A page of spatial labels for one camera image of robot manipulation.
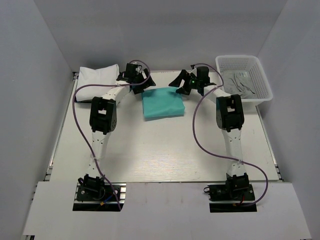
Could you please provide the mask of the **teal t-shirt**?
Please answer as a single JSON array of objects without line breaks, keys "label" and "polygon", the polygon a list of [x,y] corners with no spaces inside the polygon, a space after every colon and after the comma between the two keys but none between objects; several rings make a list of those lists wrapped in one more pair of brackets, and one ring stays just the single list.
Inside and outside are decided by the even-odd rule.
[{"label": "teal t-shirt", "polygon": [[145,119],[180,117],[185,113],[182,96],[176,87],[162,87],[146,90],[141,94]]}]

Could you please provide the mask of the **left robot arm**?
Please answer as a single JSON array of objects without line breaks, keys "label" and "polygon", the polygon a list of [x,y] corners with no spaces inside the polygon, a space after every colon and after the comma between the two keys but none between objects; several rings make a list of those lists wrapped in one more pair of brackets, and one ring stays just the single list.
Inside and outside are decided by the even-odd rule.
[{"label": "left robot arm", "polygon": [[139,60],[127,63],[125,71],[118,75],[116,85],[102,96],[95,96],[91,101],[91,160],[86,171],[90,177],[105,178],[99,169],[99,163],[105,158],[109,138],[117,125],[117,105],[130,92],[135,95],[141,94],[145,89],[156,85],[151,77],[150,68],[143,68],[144,65],[145,63]]}]

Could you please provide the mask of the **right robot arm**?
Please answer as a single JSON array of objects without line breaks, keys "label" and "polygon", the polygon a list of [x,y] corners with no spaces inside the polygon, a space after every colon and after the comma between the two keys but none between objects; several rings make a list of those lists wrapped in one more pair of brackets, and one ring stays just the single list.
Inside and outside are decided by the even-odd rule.
[{"label": "right robot arm", "polygon": [[208,64],[199,63],[191,66],[192,71],[183,69],[179,75],[169,84],[170,87],[177,87],[177,94],[188,96],[191,90],[196,90],[201,99],[197,103],[192,116],[192,133],[197,145],[203,149],[196,136],[196,115],[202,101],[208,97],[216,109],[216,124],[222,131],[227,155],[211,153],[212,156],[228,159],[231,161],[226,173],[226,195],[236,200],[243,195],[244,190],[249,188],[249,177],[247,175],[241,145],[241,132],[245,121],[242,99],[238,94],[229,94],[222,90],[224,79],[217,71],[221,83],[211,82],[209,77]]}]

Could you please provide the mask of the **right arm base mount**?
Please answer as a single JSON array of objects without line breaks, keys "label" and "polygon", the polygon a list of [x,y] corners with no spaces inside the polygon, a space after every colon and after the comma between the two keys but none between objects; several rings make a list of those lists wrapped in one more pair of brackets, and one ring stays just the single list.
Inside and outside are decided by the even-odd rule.
[{"label": "right arm base mount", "polygon": [[209,197],[210,213],[254,213],[257,205],[250,205],[256,198],[253,186],[231,192],[225,184],[211,184],[203,189]]}]

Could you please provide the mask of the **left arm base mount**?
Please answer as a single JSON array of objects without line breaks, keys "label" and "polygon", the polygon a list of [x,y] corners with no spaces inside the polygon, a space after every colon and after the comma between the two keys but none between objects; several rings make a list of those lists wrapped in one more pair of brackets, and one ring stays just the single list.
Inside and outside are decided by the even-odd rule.
[{"label": "left arm base mount", "polygon": [[73,207],[74,212],[120,212],[126,198],[126,185],[124,183],[113,186],[118,201],[109,184],[105,184],[99,191],[93,191],[80,184],[77,185]]}]

